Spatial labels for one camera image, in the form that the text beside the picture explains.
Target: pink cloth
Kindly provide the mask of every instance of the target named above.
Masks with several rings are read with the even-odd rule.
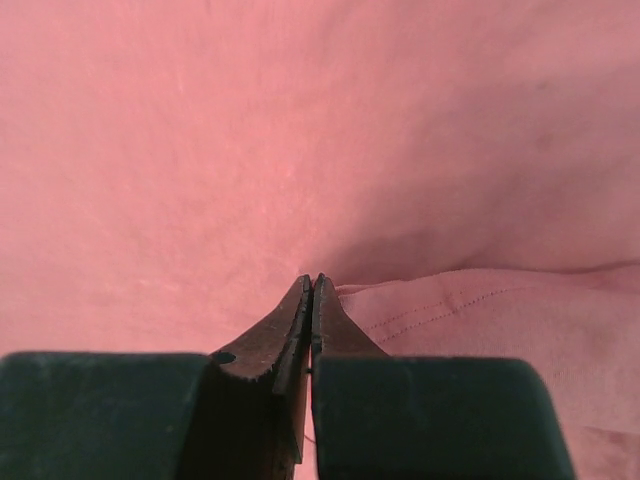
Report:
[[[0,351],[211,351],[323,270],[390,352],[530,359],[584,478],[637,479],[638,31],[634,0],[3,4]]]

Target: stitched seam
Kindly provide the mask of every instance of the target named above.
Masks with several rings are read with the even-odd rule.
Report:
[[[391,340],[393,338],[396,338],[396,337],[408,332],[409,330],[413,330],[414,328],[417,328],[417,327],[419,327],[421,325],[424,325],[426,323],[434,322],[436,320],[440,320],[440,319],[446,318],[446,317],[451,317],[451,316],[455,315],[456,313],[459,313],[460,311],[462,311],[462,310],[464,310],[466,308],[472,307],[474,305],[478,305],[478,304],[482,303],[483,301],[485,301],[485,300],[487,300],[489,298],[496,297],[498,295],[504,295],[504,294],[510,293],[510,292],[517,292],[517,291],[521,291],[521,290],[528,290],[528,289],[541,288],[541,287],[544,287],[544,286],[543,285],[529,285],[529,286],[526,286],[526,287],[506,288],[506,289],[503,289],[503,290],[495,290],[493,292],[485,293],[484,295],[476,297],[473,300],[470,300],[469,302],[460,305],[458,308],[455,308],[455,309],[453,309],[452,311],[450,311],[448,313],[443,313],[442,315],[437,315],[437,316],[431,317],[431,318],[429,318],[427,320],[422,320],[422,321],[420,321],[418,323],[414,323],[413,325],[407,325],[406,327],[398,330],[397,332],[389,335],[388,337],[383,338],[382,340],[378,340],[376,343],[381,344],[381,343],[387,342],[387,341],[389,341],[389,340]]]
[[[462,294],[464,294],[463,291],[458,292],[458,295],[462,295]],[[366,327],[365,330],[373,330],[374,328],[378,328],[378,327],[382,327],[384,325],[388,325],[389,323],[394,322],[394,321],[396,321],[396,320],[398,320],[398,319],[400,319],[402,317],[406,317],[407,315],[411,315],[412,313],[423,312],[423,311],[428,310],[430,308],[439,307],[441,305],[444,305],[447,302],[448,302],[448,300],[442,300],[442,301],[440,301],[438,303],[432,303],[430,305],[424,305],[422,307],[418,307],[418,308],[414,308],[413,310],[409,310],[408,312],[399,313],[397,315],[394,315],[393,317],[389,317],[389,318],[387,318],[387,319],[385,319],[385,320],[383,320],[383,321],[381,321],[379,323],[376,323],[375,325],[372,325],[370,327]]]

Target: seam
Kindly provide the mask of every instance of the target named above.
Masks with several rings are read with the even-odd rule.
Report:
[[[404,333],[407,333],[409,330],[413,330],[414,328],[417,328],[417,327],[419,327],[421,325],[425,325],[427,323],[434,322],[436,320],[440,320],[440,319],[443,319],[443,318],[446,318],[446,317],[451,317],[451,316],[459,313],[460,311],[462,311],[462,310],[464,310],[466,308],[472,307],[474,305],[478,305],[478,304],[482,303],[483,301],[485,301],[485,300],[487,300],[489,298],[496,297],[496,296],[499,296],[499,295],[504,295],[506,293],[518,292],[518,291],[521,291],[521,290],[528,290],[528,289],[533,289],[533,288],[544,288],[545,286],[548,286],[548,285],[544,285],[544,286],[543,285],[529,285],[529,286],[526,286],[526,287],[505,288],[505,289],[502,289],[502,290],[494,290],[493,292],[485,293],[484,295],[476,297],[473,300],[470,300],[467,303],[464,303],[464,304],[460,305],[458,308],[454,308],[453,310],[451,310],[448,313],[443,313],[442,315],[436,315],[435,317],[431,317],[431,318],[429,318],[427,320],[422,320],[422,321],[420,321],[418,323],[414,323],[412,325],[407,325],[406,327],[401,328],[400,330],[398,330],[397,332],[389,335],[388,337],[385,337],[382,340],[378,340],[376,343],[381,344],[381,343],[387,342],[387,341],[389,341],[389,340],[391,340],[393,338],[396,338],[396,337],[398,337],[398,336],[400,336],[400,335],[402,335]]]
[[[460,291],[460,292],[457,292],[457,295],[462,295],[464,293],[465,293],[464,291]],[[409,310],[407,312],[399,313],[397,315],[394,315],[393,317],[389,317],[389,318],[387,318],[387,319],[385,319],[385,320],[383,320],[383,321],[381,321],[379,323],[376,323],[375,325],[372,325],[370,327],[366,327],[365,330],[373,330],[374,328],[382,327],[382,326],[387,325],[389,323],[392,323],[392,322],[394,322],[394,321],[396,321],[396,320],[398,320],[398,319],[400,319],[402,317],[406,317],[407,315],[411,315],[412,313],[423,312],[423,311],[428,310],[430,308],[435,308],[435,307],[439,307],[441,305],[444,305],[445,303],[448,303],[448,301],[449,301],[449,299],[451,298],[452,295],[454,295],[454,294],[447,295],[447,300],[441,300],[438,303],[432,303],[430,305],[424,305],[422,307],[414,308],[413,310]]]

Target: pink surface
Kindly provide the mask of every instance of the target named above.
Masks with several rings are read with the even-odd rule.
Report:
[[[529,358],[585,478],[640,477],[639,30],[634,0],[3,4],[0,351],[208,352],[324,270],[390,352]]]

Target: screw hole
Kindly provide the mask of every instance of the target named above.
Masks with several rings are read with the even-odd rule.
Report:
[[[231,363],[236,359],[236,356],[231,352],[216,352],[213,354],[213,359],[220,365]]]

